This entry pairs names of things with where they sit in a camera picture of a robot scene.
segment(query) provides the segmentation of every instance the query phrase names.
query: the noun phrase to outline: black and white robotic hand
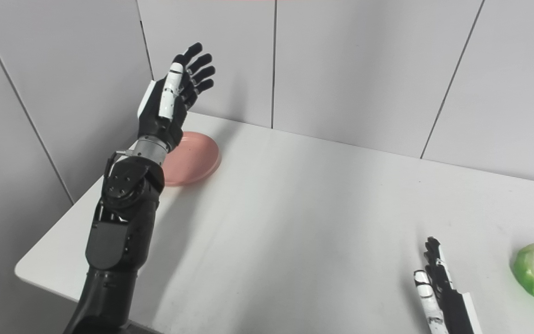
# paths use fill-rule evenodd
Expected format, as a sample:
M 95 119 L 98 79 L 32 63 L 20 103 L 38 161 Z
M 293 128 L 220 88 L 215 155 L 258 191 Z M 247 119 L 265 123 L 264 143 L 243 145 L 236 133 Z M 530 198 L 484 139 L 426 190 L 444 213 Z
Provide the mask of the black and white robotic hand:
M 89 270 L 64 334 L 127 334 L 137 272 L 146 262 L 159 195 L 162 163 L 183 137 L 187 111 L 214 82 L 209 53 L 201 44 L 177 55 L 168 74 L 152 81 L 141 101 L 138 140 L 106 164 L 85 255 Z
M 416 270 L 413 280 L 432 334 L 482 334 L 473 300 L 454 287 L 438 240 L 429 237 L 424 257 L 426 270 Z

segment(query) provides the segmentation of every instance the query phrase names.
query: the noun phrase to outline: panel seam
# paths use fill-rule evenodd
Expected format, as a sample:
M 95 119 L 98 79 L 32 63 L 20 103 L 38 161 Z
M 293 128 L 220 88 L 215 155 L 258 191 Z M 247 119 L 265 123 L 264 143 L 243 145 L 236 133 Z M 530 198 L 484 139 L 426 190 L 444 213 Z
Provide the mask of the panel seam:
M 150 66 L 150 75 L 152 76 L 152 80 L 154 80 L 154 71 L 152 70 L 152 61 L 150 59 L 150 50 L 148 50 L 148 40 L 146 39 L 146 32 L 144 30 L 144 22 L 141 19 L 140 2 L 138 0 L 135 0 L 135 7 L 137 8 L 137 15 L 140 18 L 141 35 L 144 38 L 144 46 L 146 47 L 146 57 L 148 58 L 148 65 Z
M 45 142 L 43 141 L 40 133 L 38 133 L 38 130 L 36 129 L 36 125 L 34 125 L 34 121 L 32 120 L 32 117 L 30 117 L 30 114 L 28 113 L 28 110 L 26 109 L 26 106 L 24 102 L 22 101 L 21 97 L 19 96 L 19 92 L 15 85 L 13 84 L 13 81 L 11 80 L 11 76 L 9 75 L 9 72 L 7 71 L 6 67 L 4 66 L 3 60 L 0 57 L 0 67 L 3 70 L 6 79 L 9 82 L 9 85 L 11 86 L 11 89 L 13 90 L 13 93 L 15 94 L 16 99 L 19 102 L 20 107 L 22 108 L 22 111 L 24 112 L 24 115 L 28 119 L 28 122 L 30 123 L 30 126 L 32 127 L 32 130 L 34 131 L 36 138 L 38 139 L 38 142 L 40 142 L 40 146 L 44 150 L 44 154 L 46 154 L 47 159 L 49 160 L 49 163 L 51 164 L 51 167 L 53 167 L 53 171 L 55 171 L 55 175 L 57 176 L 57 179 L 59 182 L 61 182 L 61 186 L 63 186 L 63 190 L 65 194 L 67 195 L 68 199 L 71 202 L 71 205 L 74 205 L 74 199 L 72 199 L 69 189 L 67 188 L 67 184 L 65 184 L 65 181 L 61 177 L 61 174 L 59 173 L 59 170 L 57 169 L 57 166 L 55 166 L 55 163 L 53 162 L 53 158 L 51 157 L 51 154 L 47 150 L 45 146 Z
M 456 72 L 458 71 L 458 67 L 460 66 L 460 62 L 463 60 L 464 51 L 467 49 L 467 46 L 469 45 L 469 40 L 471 40 L 471 36 L 473 35 L 473 29 L 475 29 L 475 25 L 477 24 L 477 19 L 479 19 L 481 9 L 483 8 L 483 4 L 485 4 L 485 0 L 481 1 L 481 5 L 479 6 L 479 9 L 477 10 L 477 15 L 475 15 L 475 19 L 473 20 L 473 25 L 471 25 L 471 29 L 469 30 L 469 35 L 467 36 L 467 40 L 464 42 L 463 50 L 461 51 L 460 56 L 458 57 L 456 67 L 454 68 L 454 72 L 452 74 L 451 80 L 449 81 L 449 85 L 446 89 L 445 95 L 442 99 L 442 102 L 440 103 L 440 108 L 438 109 L 438 113 L 436 114 L 436 118 L 434 119 L 434 123 L 432 124 L 432 129 L 430 129 L 430 133 L 428 135 L 428 139 L 426 140 L 426 144 L 424 145 L 424 150 L 422 150 L 421 152 L 420 159 L 424 158 L 424 154 L 426 153 L 426 149 L 428 148 L 428 143 L 430 142 L 430 138 L 432 138 L 432 133 L 434 132 L 434 129 L 436 128 L 436 123 L 438 123 L 440 114 L 442 113 L 442 110 L 445 107 L 446 98 L 448 97 L 449 91 L 451 90 L 452 84 L 454 82 L 454 78 L 456 76 Z
M 273 120 L 275 118 L 275 48 L 277 42 L 277 0 L 275 2 L 275 11 L 273 13 L 273 74 L 271 77 L 271 129 L 273 129 Z

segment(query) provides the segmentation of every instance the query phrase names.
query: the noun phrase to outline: table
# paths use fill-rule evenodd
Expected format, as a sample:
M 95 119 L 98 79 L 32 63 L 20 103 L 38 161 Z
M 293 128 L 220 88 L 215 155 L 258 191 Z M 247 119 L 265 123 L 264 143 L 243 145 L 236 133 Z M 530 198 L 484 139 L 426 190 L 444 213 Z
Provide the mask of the table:
M 483 331 L 534 334 L 509 263 L 534 242 L 534 182 L 190 114 L 220 146 L 205 182 L 166 188 L 131 319 L 178 334 L 426 334 L 413 286 L 443 244 Z M 102 180 L 19 261 L 77 300 Z

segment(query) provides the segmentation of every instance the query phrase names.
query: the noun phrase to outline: pink plate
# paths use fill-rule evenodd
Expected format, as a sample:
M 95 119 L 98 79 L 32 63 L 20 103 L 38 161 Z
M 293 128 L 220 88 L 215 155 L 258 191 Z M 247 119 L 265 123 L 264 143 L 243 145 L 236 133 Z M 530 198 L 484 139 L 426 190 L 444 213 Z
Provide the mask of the pink plate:
M 220 148 L 206 135 L 183 133 L 183 139 L 170 152 L 162 169 L 166 186 L 184 186 L 210 176 L 220 165 Z

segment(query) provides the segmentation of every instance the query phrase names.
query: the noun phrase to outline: black mechanical arm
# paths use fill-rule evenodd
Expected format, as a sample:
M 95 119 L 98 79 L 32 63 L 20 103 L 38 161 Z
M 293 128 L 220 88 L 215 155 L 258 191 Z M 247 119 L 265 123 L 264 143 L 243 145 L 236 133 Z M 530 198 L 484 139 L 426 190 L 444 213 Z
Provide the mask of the black mechanical arm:
M 165 180 L 162 163 L 180 143 L 187 110 L 216 72 L 201 44 L 177 55 L 168 74 L 151 82 L 142 99 L 133 150 L 116 152 L 106 164 L 85 255 L 86 281 L 64 334 L 126 334 L 138 270 L 146 262 L 155 211 Z

